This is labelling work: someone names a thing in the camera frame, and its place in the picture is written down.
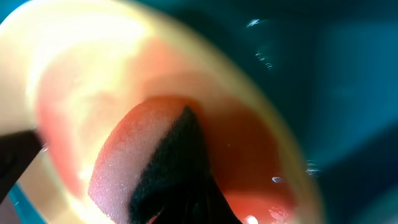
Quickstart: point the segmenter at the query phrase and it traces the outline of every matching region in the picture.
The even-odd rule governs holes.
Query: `makeup sponge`
[[[192,108],[181,99],[154,98],[115,127],[95,162],[88,194],[116,223],[147,223],[172,195],[200,189],[208,176]]]

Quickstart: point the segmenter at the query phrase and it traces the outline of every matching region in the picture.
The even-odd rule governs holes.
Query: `pink sponge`
[[[116,223],[129,223],[129,201],[159,141],[188,105],[153,98],[134,107],[115,127],[95,163],[88,194]]]

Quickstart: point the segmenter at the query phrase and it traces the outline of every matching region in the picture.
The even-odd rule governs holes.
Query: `dark teal surface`
[[[271,99],[321,170],[330,223],[397,216],[398,1],[141,2],[204,35]]]
[[[16,212],[21,220],[21,224],[44,224],[42,217],[32,207],[22,190],[16,184],[8,193]]]

